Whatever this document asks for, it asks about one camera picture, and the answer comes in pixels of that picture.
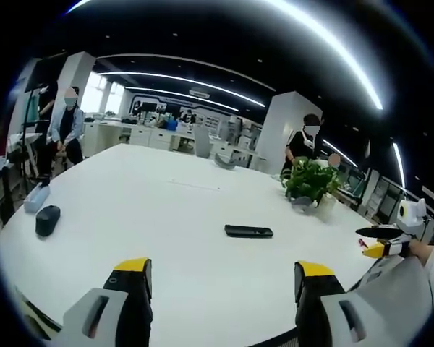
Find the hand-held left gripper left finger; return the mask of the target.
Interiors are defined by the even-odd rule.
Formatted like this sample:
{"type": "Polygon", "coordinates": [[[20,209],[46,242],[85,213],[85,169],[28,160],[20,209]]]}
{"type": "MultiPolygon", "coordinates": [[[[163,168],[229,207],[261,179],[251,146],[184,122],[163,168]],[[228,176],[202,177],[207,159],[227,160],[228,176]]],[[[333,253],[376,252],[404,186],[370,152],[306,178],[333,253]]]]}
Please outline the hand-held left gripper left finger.
{"type": "Polygon", "coordinates": [[[53,346],[148,346],[153,311],[152,262],[125,260],[103,288],[90,289],[63,317],[53,346]]]}

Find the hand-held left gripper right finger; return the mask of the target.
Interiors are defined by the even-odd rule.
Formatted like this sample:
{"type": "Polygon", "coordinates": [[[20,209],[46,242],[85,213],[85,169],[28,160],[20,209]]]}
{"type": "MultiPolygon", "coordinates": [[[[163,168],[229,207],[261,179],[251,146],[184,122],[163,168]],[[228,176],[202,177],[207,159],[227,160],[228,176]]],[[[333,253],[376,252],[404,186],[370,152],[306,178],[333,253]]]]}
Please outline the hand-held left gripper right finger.
{"type": "Polygon", "coordinates": [[[360,278],[347,291],[329,267],[304,260],[295,262],[297,345],[374,346],[371,309],[353,294],[365,283],[360,278]]]}

